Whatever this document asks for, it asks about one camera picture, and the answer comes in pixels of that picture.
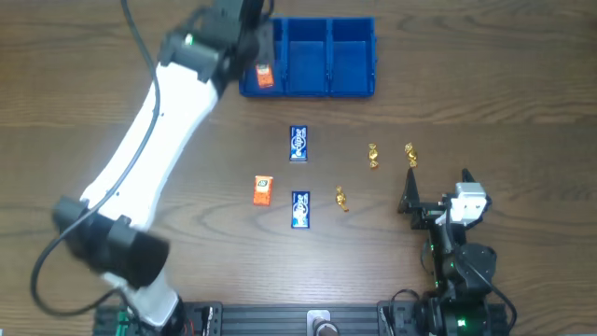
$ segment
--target white robotic arm segment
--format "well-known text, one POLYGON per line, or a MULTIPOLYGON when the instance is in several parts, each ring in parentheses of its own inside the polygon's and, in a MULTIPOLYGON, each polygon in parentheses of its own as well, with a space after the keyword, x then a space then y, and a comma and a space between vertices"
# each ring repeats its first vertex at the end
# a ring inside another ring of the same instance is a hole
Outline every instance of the white robotic arm segment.
MULTIPOLYGON (((111 219, 131 220, 131 227, 147 231, 168 175, 178 161, 188 139, 201 121, 214 109, 217 91, 211 81, 197 80, 197 72, 176 63, 158 65, 161 88, 160 117, 139 160, 118 188, 118 192, 100 208, 111 219)), ((154 85, 110 162, 83 192, 81 201, 93 207, 114 186, 139 147, 153 116, 154 85)))

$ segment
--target blue plastic container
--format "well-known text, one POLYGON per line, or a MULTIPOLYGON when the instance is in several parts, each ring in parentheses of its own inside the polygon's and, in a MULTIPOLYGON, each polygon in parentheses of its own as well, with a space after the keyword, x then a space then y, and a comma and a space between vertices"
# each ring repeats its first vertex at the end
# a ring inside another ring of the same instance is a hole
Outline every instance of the blue plastic container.
POLYGON ((245 97, 369 97, 375 93, 373 18, 272 19, 275 85, 261 89, 255 68, 239 83, 245 97))

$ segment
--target tabletop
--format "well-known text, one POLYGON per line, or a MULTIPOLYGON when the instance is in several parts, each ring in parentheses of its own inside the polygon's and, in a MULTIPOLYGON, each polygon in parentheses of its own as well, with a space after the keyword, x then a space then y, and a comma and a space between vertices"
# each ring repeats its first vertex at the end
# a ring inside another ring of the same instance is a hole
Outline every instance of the tabletop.
MULTIPOLYGON (((200 2, 131 0, 154 55, 200 2)), ((373 303, 432 289, 419 262, 425 232, 396 213, 412 142, 422 199, 453 192, 465 167, 493 197, 468 240, 497 252, 493 282, 519 311, 513 333, 597 332, 593 0, 279 0, 275 11, 375 17, 377 91, 265 100, 228 88, 175 165, 152 227, 172 243, 168 276, 184 300, 373 303), (288 162, 296 124, 310 127, 306 164, 288 162), (270 207, 252 204, 255 175, 274 178, 270 207), (308 231, 290 228, 297 189, 312 194, 308 231)), ((151 79, 118 1, 0 0, 0 27, 0 329, 88 335, 91 315, 40 313, 29 276, 56 237, 51 207, 101 172, 151 79)), ((107 290, 63 246, 40 281, 64 309, 107 290)))

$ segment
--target robotic arm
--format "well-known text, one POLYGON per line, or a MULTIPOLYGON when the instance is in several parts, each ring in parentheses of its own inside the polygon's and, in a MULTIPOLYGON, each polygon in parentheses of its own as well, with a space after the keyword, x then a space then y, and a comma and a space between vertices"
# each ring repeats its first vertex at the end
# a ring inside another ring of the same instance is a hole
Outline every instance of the robotic arm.
MULTIPOLYGON (((136 317, 162 335, 180 333, 186 319, 163 271, 169 245, 146 232, 185 144, 228 83, 251 64, 272 63, 272 27, 262 8, 263 0, 215 0, 167 34, 154 84, 114 157, 79 201, 62 197, 53 212, 71 252, 118 288, 136 317), (123 175, 130 162, 134 166, 123 175)), ((35 302, 48 312, 36 294, 36 277, 35 302)))

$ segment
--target wooden table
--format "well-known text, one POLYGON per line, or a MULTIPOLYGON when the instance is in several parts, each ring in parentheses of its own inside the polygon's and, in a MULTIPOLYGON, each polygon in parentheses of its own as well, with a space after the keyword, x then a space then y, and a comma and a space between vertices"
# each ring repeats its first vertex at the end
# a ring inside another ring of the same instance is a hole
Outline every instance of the wooden table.
MULTIPOLYGON (((131 3, 154 54, 196 5, 131 3)), ((250 100, 229 87, 176 164, 152 228, 172 242, 167 268, 185 300, 376 302, 431 289, 425 233, 396 213, 413 142, 424 199, 453 191, 463 167, 493 197, 469 241, 497 251, 493 282, 518 307, 514 333, 597 332, 593 0, 280 0, 276 12, 375 16, 377 92, 250 100), (307 164, 288 163, 291 124, 310 126, 307 164), (275 178, 269 208, 252 205, 255 175, 275 178), (292 189, 312 192, 309 231, 290 229, 292 189)), ((150 78, 118 1, 1 0, 0 27, 0 329, 87 335, 90 315, 55 320, 34 307, 29 275, 56 236, 49 209, 104 168, 150 78)), ((75 308, 106 286, 62 246, 41 290, 75 308)))

